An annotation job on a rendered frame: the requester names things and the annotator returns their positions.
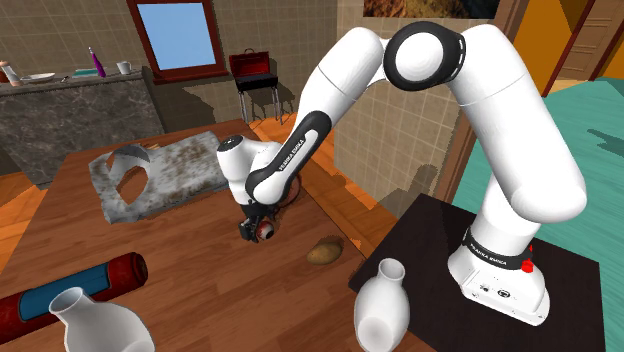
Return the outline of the brown wooden table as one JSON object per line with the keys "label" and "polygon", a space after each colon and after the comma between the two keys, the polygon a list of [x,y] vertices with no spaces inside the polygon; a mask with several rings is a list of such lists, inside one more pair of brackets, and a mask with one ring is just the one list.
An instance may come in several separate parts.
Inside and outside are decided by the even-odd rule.
{"label": "brown wooden table", "polygon": [[[96,156],[68,155],[47,190],[0,207],[0,298],[137,252],[148,280],[118,303],[143,319],[156,352],[361,352],[348,282],[396,219],[362,204],[341,175],[307,164],[276,236],[253,244],[239,235],[228,191],[108,223],[89,175]],[[341,256],[310,264],[306,254],[324,240],[341,240]]]}

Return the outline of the brown potato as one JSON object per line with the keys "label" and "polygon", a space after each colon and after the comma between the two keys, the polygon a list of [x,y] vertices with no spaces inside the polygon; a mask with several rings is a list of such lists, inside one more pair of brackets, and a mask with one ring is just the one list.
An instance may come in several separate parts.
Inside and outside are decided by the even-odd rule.
{"label": "brown potato", "polygon": [[331,264],[341,256],[343,245],[341,240],[320,241],[306,254],[306,260],[312,265]]}

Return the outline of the grey speckled board with hole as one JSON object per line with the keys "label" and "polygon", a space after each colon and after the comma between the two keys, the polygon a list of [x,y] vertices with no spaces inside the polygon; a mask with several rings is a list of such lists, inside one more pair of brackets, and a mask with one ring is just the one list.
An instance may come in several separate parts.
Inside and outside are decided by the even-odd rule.
{"label": "grey speckled board with hole", "polygon": [[[129,144],[97,157],[89,163],[89,170],[105,219],[111,224],[136,222],[205,192],[226,188],[218,146],[218,138],[208,131],[158,149]],[[147,182],[136,200],[128,203],[117,186],[134,167],[145,170]]]}

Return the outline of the red and black grill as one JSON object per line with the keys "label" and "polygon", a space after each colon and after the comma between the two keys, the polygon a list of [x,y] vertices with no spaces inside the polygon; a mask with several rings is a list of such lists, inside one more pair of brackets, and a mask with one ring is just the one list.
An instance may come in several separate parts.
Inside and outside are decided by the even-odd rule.
{"label": "red and black grill", "polygon": [[245,123],[248,122],[248,114],[245,104],[247,91],[270,88],[274,105],[275,119],[283,123],[281,103],[278,93],[278,76],[270,69],[269,52],[256,52],[247,48],[241,54],[229,56],[229,64],[237,88],[241,116]]}

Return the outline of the white vase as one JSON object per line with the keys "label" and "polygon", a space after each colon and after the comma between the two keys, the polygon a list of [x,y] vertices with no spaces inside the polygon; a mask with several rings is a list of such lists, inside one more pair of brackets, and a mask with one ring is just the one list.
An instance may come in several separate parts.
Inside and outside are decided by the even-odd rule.
{"label": "white vase", "polygon": [[402,286],[405,273],[401,262],[385,258],[359,290],[354,327],[365,352],[392,352],[404,337],[410,322],[409,298]]}
{"label": "white vase", "polygon": [[151,334],[135,312],[96,302],[80,287],[59,293],[49,311],[65,325],[66,352],[155,352]]}

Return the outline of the grey marble counter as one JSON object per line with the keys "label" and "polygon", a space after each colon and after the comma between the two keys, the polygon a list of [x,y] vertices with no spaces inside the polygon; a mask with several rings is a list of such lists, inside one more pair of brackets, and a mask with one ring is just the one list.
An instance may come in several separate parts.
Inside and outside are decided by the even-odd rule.
{"label": "grey marble counter", "polygon": [[142,66],[105,78],[57,77],[51,83],[0,88],[0,149],[40,188],[65,157],[164,132]]}

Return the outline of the brown door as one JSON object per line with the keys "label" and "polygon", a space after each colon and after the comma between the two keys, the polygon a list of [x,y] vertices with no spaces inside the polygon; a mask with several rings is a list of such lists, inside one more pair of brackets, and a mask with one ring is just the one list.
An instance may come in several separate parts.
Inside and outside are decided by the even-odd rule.
{"label": "brown door", "polygon": [[596,78],[603,56],[624,20],[624,0],[559,0],[572,31],[558,80]]}

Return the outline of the window with red-brown frame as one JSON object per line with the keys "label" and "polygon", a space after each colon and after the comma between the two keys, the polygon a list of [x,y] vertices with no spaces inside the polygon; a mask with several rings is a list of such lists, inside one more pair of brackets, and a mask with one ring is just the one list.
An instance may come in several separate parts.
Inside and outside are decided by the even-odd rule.
{"label": "window with red-brown frame", "polygon": [[212,0],[125,0],[156,85],[223,77]]}

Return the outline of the wall picture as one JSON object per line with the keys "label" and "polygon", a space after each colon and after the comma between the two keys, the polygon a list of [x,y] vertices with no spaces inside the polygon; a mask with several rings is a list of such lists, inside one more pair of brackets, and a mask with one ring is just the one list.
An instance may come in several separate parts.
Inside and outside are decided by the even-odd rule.
{"label": "wall picture", "polygon": [[364,17],[493,19],[501,0],[363,0]]}

